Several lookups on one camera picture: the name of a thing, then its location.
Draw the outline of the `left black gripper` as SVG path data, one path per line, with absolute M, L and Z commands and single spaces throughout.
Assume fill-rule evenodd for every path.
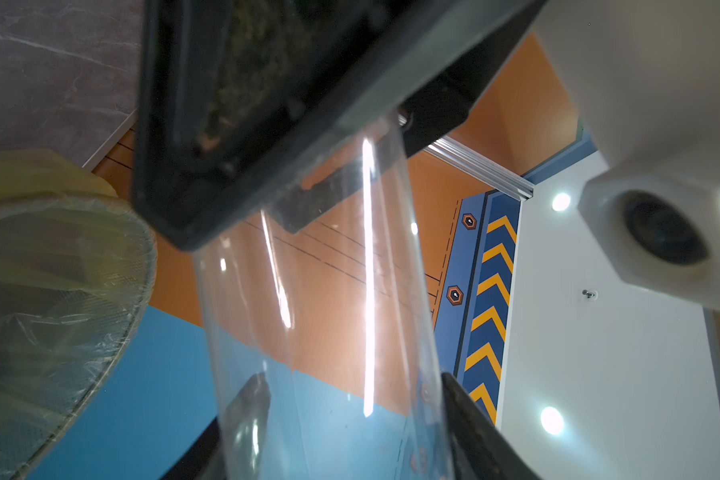
M 540 1 L 148 1 L 132 202 L 194 251 L 386 114 L 408 158 L 464 124 Z M 345 165 L 267 209 L 297 234 L 360 189 Z

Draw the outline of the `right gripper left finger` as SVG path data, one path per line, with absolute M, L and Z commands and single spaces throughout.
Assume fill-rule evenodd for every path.
M 262 372 L 252 375 L 164 479 L 257 479 L 266 443 L 271 392 Z

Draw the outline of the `tall jar with clear lid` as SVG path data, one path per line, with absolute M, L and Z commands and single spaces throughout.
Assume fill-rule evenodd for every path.
M 345 165 L 360 189 L 297 234 L 267 213 Z M 450 479 L 440 369 L 398 117 L 386 114 L 193 257 L 219 414 L 271 392 L 257 479 Z

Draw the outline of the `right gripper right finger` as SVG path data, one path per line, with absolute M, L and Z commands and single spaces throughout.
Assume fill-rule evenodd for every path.
M 451 373 L 441 384 L 456 479 L 540 480 Z

